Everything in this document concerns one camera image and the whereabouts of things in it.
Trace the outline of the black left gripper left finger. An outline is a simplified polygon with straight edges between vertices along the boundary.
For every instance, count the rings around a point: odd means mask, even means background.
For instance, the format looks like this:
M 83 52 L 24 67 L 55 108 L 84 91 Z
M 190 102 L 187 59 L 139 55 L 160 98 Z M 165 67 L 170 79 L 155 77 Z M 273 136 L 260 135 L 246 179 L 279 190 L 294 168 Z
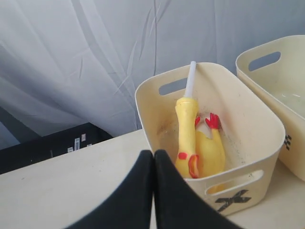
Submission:
M 154 190 L 154 157 L 142 150 L 122 183 L 67 229 L 148 229 Z

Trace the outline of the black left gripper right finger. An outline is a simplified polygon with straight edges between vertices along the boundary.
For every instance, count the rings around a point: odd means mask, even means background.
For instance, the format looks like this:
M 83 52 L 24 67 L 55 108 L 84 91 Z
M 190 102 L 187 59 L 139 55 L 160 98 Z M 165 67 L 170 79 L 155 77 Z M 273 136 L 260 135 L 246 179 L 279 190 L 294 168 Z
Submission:
M 189 187 L 165 150 L 154 153 L 154 166 L 154 205 L 158 229 L 238 228 Z

